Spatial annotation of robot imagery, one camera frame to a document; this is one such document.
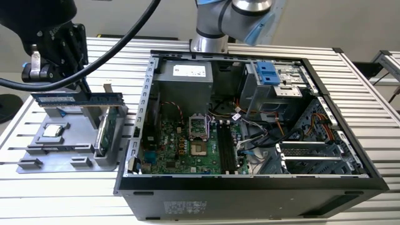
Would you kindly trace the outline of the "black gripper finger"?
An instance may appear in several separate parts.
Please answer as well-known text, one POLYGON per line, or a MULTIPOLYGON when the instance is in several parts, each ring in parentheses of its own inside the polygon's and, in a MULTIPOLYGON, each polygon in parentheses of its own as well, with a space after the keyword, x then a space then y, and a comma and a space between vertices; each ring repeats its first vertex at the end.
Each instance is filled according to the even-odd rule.
MULTIPOLYGON (((88 65, 88 50, 85 27, 80 23, 66 23, 61 27, 61 75, 64 78, 72 76, 88 65)), ((68 89, 77 92, 77 100, 89 99, 90 89, 85 78, 81 78, 73 84, 66 86, 68 89)))

